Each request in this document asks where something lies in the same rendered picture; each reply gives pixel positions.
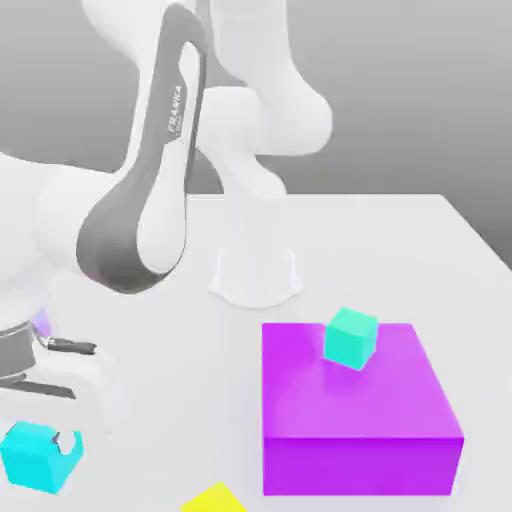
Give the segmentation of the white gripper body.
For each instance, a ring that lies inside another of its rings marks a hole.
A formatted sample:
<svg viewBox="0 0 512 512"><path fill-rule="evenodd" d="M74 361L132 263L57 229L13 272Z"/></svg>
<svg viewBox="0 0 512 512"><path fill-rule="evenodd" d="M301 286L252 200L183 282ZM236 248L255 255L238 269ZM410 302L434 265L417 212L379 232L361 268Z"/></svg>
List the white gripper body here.
<svg viewBox="0 0 512 512"><path fill-rule="evenodd" d="M15 382L0 383L0 423L25 421L57 431L106 434L116 419L112 373L98 363L40 361Z"/></svg>

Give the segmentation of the small cyan cube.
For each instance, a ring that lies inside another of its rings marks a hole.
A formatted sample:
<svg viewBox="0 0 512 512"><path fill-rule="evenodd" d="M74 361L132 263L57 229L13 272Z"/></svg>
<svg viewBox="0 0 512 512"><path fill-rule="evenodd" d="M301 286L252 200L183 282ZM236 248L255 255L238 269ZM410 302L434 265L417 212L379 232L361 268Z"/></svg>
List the small cyan cube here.
<svg viewBox="0 0 512 512"><path fill-rule="evenodd" d="M74 446L63 454L59 433L49 426L16 422L0 443L8 481L25 488L57 494L84 454L82 434L74 431Z"/></svg>

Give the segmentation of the small yellow cube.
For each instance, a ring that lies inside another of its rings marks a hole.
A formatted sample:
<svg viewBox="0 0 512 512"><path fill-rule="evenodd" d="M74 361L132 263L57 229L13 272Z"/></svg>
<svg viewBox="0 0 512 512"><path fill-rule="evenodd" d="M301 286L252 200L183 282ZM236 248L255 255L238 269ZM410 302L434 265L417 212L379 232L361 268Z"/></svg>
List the small yellow cube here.
<svg viewBox="0 0 512 512"><path fill-rule="evenodd" d="M223 483L217 482L180 507L180 512L247 512Z"/></svg>

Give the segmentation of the small turquoise cube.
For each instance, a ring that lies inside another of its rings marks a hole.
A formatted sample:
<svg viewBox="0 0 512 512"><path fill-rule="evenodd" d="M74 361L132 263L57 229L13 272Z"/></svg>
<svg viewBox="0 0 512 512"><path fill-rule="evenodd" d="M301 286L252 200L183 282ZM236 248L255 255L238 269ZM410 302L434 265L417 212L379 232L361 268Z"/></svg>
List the small turquoise cube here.
<svg viewBox="0 0 512 512"><path fill-rule="evenodd" d="M341 308L325 331L324 358L361 371L376 351L378 319Z"/></svg>

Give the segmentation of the large purple box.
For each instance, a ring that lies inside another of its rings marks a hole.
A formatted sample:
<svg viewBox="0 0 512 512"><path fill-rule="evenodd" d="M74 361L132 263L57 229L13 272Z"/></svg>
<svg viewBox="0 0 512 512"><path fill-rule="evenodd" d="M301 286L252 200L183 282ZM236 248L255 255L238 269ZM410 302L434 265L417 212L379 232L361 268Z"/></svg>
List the large purple box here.
<svg viewBox="0 0 512 512"><path fill-rule="evenodd" d="M410 324L379 326L352 370L323 357L320 323L262 326L266 496L445 496L464 434Z"/></svg>

